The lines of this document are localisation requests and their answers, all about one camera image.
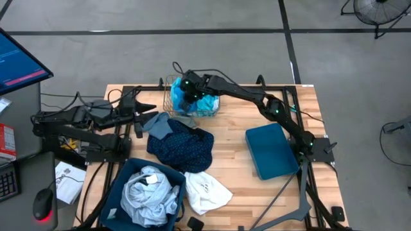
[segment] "fan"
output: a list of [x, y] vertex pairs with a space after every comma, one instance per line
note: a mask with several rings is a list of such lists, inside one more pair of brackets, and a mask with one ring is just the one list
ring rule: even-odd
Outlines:
[[[408, 12], [411, 0], [354, 0], [354, 12], [344, 12], [350, 0], [347, 0], [341, 8], [341, 15], [355, 14], [357, 18], [375, 26], [375, 39], [380, 38], [399, 22]], [[379, 34], [380, 25], [394, 21], [384, 33]]]

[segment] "wooden tabletop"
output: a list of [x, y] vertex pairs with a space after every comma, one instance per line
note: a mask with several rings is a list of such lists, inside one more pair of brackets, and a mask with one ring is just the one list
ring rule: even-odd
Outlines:
[[[105, 97], [107, 98], [110, 90], [121, 90], [123, 86], [124, 85], [108, 85]], [[301, 110], [321, 119], [320, 107], [314, 87], [312, 85], [296, 85], [296, 89]], [[279, 99], [283, 98], [280, 92], [273, 91], [268, 93], [275, 95]], [[110, 100], [113, 101], [119, 97], [120, 92], [113, 91], [110, 95]], [[162, 112], [163, 97], [163, 91], [142, 91], [137, 96], [137, 99], [141, 103], [157, 105], [156, 110]], [[292, 103], [292, 98], [290, 96], [288, 98], [290, 103]], [[222, 96], [220, 99], [221, 108], [215, 117], [195, 118], [195, 121], [198, 127], [214, 135], [212, 151], [213, 163], [206, 172], [226, 186], [226, 188], [233, 193], [233, 197], [226, 206], [209, 211], [203, 216], [199, 216], [193, 212], [187, 199], [184, 199], [186, 213], [184, 218], [179, 223], [176, 223], [176, 226], [182, 230], [191, 230], [186, 226], [191, 216], [205, 223], [204, 230], [237, 230], [240, 225], [248, 230], [289, 178], [289, 176], [281, 176], [264, 181], [258, 178], [245, 142], [245, 131], [271, 122], [267, 121], [258, 112], [258, 109], [253, 103], [229, 96]], [[302, 119], [305, 130], [310, 131], [316, 137], [323, 137], [326, 134], [324, 125], [321, 122], [311, 119], [304, 114], [302, 114]], [[108, 129], [103, 132], [112, 133], [113, 131], [114, 129]], [[144, 133], [142, 139], [136, 139], [134, 131], [132, 131], [130, 137], [132, 138], [130, 157], [143, 158], [159, 163], [155, 155], [149, 154], [146, 151], [147, 133]], [[77, 208], [78, 217], [80, 217], [81, 214], [86, 187], [99, 164], [100, 163], [94, 163], [87, 168], [87, 174]], [[344, 208], [334, 171], [323, 163], [313, 163], [313, 168], [319, 197], [327, 209], [331, 211], [332, 206], [341, 206]], [[96, 175], [87, 195], [84, 219], [91, 213], [101, 198], [106, 172], [107, 164], [104, 164]], [[272, 208], [265, 214], [259, 224], [266, 223], [292, 212], [298, 208], [298, 205], [299, 187], [297, 179], [295, 178], [284, 190], [282, 195], [280, 195]], [[315, 217], [314, 209], [310, 210], [310, 214], [311, 217]], [[313, 226], [317, 225], [315, 219], [311, 219], [311, 222]], [[342, 224], [348, 226], [347, 218]], [[280, 223], [269, 230], [305, 230], [305, 225], [304, 221], [291, 220]]]

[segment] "keyboard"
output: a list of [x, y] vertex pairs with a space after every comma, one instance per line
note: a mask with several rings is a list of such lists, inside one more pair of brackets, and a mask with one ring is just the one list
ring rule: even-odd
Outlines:
[[0, 167], [0, 202], [20, 193], [16, 172], [14, 163]]

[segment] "computer monitor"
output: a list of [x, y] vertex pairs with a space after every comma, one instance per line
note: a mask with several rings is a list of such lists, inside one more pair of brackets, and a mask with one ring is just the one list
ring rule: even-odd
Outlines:
[[53, 73], [0, 28], [0, 95], [53, 77]]

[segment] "gray floor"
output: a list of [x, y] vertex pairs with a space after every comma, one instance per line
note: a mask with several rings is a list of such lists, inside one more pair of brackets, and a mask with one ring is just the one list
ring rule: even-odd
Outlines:
[[[344, 0], [286, 0], [291, 29], [372, 28], [339, 16]], [[0, 21], [10, 31], [282, 28], [276, 0], [14, 0]], [[405, 17], [397, 28], [411, 28]], [[105, 35], [15, 37], [55, 73], [42, 91], [102, 95], [108, 83], [157, 83], [183, 68], [221, 69], [240, 83], [263, 74], [268, 83], [293, 83], [283, 34]], [[381, 153], [382, 124], [411, 114], [411, 33], [293, 34], [302, 83], [314, 84], [335, 149], [350, 226], [409, 230], [411, 168]], [[43, 97], [49, 105], [69, 99]], [[393, 159], [411, 163], [401, 132], [383, 137]], [[75, 206], [58, 211], [69, 228]]]

